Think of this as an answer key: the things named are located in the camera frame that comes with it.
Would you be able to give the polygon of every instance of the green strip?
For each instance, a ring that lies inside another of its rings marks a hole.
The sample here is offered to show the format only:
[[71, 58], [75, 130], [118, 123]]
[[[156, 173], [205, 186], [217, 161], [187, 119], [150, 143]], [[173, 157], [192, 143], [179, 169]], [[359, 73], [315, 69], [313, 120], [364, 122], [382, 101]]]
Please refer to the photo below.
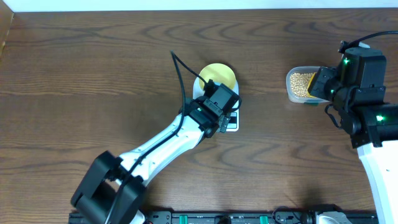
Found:
[[180, 215], [180, 224], [188, 224], [188, 216], [187, 215]]
[[268, 216], [260, 216], [260, 224], [268, 224]]

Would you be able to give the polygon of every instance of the white wall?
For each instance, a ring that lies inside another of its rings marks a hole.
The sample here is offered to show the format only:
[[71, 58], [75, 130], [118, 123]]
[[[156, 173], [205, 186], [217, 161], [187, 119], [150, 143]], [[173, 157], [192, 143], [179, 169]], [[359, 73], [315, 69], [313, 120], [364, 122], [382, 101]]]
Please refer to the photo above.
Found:
[[3, 0], [14, 12], [398, 7], [398, 0]]

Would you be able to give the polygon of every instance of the plastic container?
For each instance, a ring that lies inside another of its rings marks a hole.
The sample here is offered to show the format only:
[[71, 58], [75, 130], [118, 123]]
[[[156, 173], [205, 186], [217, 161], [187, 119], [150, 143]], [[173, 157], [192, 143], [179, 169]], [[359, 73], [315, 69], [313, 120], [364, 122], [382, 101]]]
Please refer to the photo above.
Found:
[[319, 67], [317, 66], [304, 66], [304, 67], [295, 67], [291, 69], [291, 71], [286, 75], [286, 90], [287, 90], [287, 95], [289, 96], [289, 99], [291, 102], [294, 103], [326, 103], [328, 102], [327, 100], [319, 99], [319, 98], [314, 98], [314, 97], [299, 97], [296, 94], [293, 93], [292, 87], [290, 86], [290, 76], [297, 72], [297, 73], [314, 73], [319, 70]]

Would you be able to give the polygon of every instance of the green led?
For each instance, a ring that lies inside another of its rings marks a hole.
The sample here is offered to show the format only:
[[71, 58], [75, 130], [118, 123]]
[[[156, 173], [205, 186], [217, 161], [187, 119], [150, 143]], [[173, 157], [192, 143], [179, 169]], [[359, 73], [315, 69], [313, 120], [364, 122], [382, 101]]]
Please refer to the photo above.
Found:
[[377, 115], [377, 116], [376, 116], [376, 119], [377, 119], [377, 121], [382, 121], [382, 120], [384, 120], [384, 117], [381, 116], [381, 115]]

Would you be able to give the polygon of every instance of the yellow disc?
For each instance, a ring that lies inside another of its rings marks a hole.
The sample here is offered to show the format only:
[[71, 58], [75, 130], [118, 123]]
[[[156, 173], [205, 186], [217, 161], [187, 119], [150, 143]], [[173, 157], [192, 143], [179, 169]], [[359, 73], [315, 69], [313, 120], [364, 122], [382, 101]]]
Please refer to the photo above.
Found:
[[[213, 80], [214, 82], [222, 83], [230, 89], [234, 89], [236, 77], [232, 69], [221, 63], [212, 63], [204, 67], [199, 74], [203, 79], [208, 82]], [[200, 80], [200, 88], [203, 89], [205, 84]]]

